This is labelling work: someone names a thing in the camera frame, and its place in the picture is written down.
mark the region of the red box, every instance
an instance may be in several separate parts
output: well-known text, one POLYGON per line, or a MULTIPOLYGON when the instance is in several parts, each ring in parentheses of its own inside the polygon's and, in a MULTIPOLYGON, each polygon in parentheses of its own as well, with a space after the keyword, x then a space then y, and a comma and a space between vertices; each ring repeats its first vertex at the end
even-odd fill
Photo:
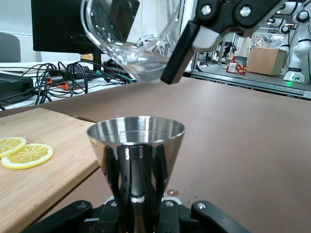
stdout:
POLYGON ((247 66, 236 64, 236 63, 229 63, 227 67, 227 72, 234 73, 234 74, 245 75, 246 70, 247 70, 247 66))

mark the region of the stainless steel cup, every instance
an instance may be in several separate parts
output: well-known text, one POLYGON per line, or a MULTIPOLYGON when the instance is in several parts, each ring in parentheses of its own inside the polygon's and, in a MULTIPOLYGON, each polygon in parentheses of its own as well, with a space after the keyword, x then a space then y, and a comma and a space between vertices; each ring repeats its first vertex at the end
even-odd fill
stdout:
POLYGON ((88 129, 121 216, 128 222, 126 231, 153 231, 184 132, 182 123, 152 116, 105 120, 88 129))

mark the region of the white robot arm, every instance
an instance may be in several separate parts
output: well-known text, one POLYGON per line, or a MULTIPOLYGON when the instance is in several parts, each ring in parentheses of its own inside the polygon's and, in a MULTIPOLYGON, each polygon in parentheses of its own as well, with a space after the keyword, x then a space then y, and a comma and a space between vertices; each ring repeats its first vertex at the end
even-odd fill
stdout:
MULTIPOLYGON (((310 14, 303 10, 303 6, 298 2, 287 2, 278 11, 280 14, 292 15, 293 23, 299 24, 297 29, 298 45, 293 48, 292 60, 283 80, 309 83, 302 74, 302 62, 305 54, 311 51, 311 35, 309 32, 310 14)), ((289 51, 289 28, 283 26, 280 32, 285 34, 282 42, 283 50, 289 51)))
POLYGON ((268 19, 267 23, 269 25, 279 28, 279 32, 284 35, 281 43, 281 50, 285 50, 287 53, 289 53, 289 33, 291 29, 289 26, 286 25, 286 20, 282 18, 270 18, 268 19))
POLYGON ((268 37, 267 35, 264 36, 260 41, 256 42, 255 44, 253 44, 252 46, 249 47, 249 50, 251 50, 252 48, 256 48, 258 47, 258 45, 260 45, 262 42, 266 42, 266 44, 270 44, 272 42, 274 42, 276 39, 273 36, 268 37))

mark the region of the computer monitor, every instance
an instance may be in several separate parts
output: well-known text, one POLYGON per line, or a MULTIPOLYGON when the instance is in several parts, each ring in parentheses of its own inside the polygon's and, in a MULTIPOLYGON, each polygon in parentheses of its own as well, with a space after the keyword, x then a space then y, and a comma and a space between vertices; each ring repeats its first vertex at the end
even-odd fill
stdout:
MULTIPOLYGON (((101 50, 86 36, 81 20, 82 0, 31 0, 35 51, 93 54, 101 64, 101 50)), ((94 71, 101 70, 94 65, 94 71)))

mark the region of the wooden cutting board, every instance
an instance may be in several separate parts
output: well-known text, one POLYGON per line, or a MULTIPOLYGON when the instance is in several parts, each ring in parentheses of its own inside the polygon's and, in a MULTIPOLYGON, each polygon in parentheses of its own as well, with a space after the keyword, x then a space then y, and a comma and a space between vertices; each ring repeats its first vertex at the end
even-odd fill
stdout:
POLYGON ((22 231, 98 167, 86 133, 92 124, 41 108, 0 118, 0 138, 54 149, 48 162, 30 169, 0 164, 1 232, 22 231))

